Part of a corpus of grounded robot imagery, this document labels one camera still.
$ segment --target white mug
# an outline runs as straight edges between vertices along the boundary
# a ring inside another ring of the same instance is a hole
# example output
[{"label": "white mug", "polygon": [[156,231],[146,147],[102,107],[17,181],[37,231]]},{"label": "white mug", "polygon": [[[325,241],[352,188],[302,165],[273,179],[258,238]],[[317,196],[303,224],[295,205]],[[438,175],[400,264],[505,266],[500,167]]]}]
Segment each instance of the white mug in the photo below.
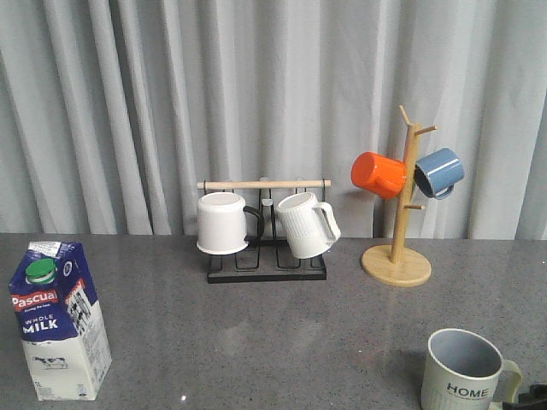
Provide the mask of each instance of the white mug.
[{"label": "white mug", "polygon": [[[258,235],[247,235],[245,213],[258,218]],[[197,202],[197,248],[210,255],[235,254],[255,243],[264,232],[258,209],[245,206],[245,199],[233,192],[213,192]]]},{"label": "white mug", "polygon": [[496,346],[471,331],[436,331],[427,343],[421,408],[487,410],[504,371],[512,377],[502,392],[503,401],[514,401],[522,380],[516,363],[505,360]]},{"label": "white mug", "polygon": [[313,192],[291,195],[276,207],[292,254],[308,259],[329,250],[340,238],[332,207]]}]

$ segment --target black mug handle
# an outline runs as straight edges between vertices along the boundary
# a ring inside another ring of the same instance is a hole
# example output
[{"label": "black mug handle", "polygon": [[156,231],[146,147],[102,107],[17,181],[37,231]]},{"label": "black mug handle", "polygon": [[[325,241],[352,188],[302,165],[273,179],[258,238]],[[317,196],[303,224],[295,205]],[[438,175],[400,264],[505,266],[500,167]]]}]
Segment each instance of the black mug handle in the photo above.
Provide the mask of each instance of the black mug handle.
[{"label": "black mug handle", "polygon": [[258,233],[256,235],[247,235],[245,237],[245,242],[249,243],[249,245],[257,245],[258,241],[260,241],[260,238],[262,237],[262,234],[264,233],[264,217],[258,209],[253,207],[244,206],[243,212],[255,215],[258,219]]}]

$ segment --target gray countertop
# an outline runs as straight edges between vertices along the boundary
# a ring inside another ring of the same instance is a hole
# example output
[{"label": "gray countertop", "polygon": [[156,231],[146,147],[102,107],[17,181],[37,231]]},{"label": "gray countertop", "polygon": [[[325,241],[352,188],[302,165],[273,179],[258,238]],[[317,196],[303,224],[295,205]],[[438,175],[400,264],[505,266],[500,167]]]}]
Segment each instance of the gray countertop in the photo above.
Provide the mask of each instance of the gray countertop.
[{"label": "gray countertop", "polygon": [[[36,399],[8,281],[30,240],[80,241],[113,363],[92,402]],[[208,284],[194,237],[0,235],[2,409],[419,409],[426,342],[461,327],[547,380],[547,242],[407,240],[432,277],[397,288],[341,239],[324,281]],[[261,269],[271,269],[262,264]]]}]

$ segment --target round wooden base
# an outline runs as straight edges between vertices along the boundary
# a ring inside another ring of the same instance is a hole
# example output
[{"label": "round wooden base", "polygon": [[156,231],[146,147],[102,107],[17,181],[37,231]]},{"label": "round wooden base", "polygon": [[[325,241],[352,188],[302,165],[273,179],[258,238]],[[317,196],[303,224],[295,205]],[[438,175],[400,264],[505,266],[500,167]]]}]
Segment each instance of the round wooden base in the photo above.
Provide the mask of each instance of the round wooden base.
[{"label": "round wooden base", "polygon": [[391,245],[369,248],[362,254],[362,267],[374,278],[394,286],[417,286],[431,276],[431,264],[426,257],[412,249],[403,248],[399,264],[391,262]]}]

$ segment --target orange mug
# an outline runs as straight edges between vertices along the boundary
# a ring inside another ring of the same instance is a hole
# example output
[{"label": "orange mug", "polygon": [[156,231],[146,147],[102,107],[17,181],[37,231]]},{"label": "orange mug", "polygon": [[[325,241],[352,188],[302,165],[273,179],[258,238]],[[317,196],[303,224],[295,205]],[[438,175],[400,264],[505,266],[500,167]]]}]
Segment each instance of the orange mug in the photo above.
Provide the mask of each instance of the orange mug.
[{"label": "orange mug", "polygon": [[351,168],[351,182],[355,186],[370,190],[383,199],[397,196],[406,178],[404,162],[374,152],[359,155]]}]

